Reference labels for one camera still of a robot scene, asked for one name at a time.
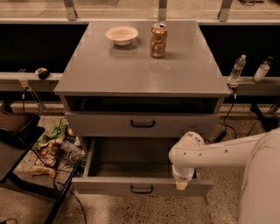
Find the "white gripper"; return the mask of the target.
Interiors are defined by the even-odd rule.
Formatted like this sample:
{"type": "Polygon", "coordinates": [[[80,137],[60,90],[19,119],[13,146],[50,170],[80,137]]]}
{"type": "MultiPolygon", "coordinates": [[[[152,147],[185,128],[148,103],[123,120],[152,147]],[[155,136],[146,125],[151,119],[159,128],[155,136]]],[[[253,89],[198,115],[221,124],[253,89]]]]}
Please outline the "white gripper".
{"type": "Polygon", "coordinates": [[[194,169],[193,168],[184,168],[180,166],[173,165],[172,167],[172,175],[175,178],[176,188],[180,191],[184,191],[189,181],[193,179],[194,169]]]}

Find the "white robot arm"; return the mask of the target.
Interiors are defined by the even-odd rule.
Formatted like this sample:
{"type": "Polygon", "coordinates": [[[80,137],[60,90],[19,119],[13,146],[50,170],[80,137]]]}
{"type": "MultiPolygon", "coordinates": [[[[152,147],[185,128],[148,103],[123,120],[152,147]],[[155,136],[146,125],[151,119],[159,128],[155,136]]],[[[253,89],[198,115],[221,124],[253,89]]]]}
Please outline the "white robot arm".
{"type": "Polygon", "coordinates": [[[242,167],[238,224],[280,224],[280,129],[220,143],[204,144],[189,131],[169,152],[178,189],[195,168],[242,167]]]}

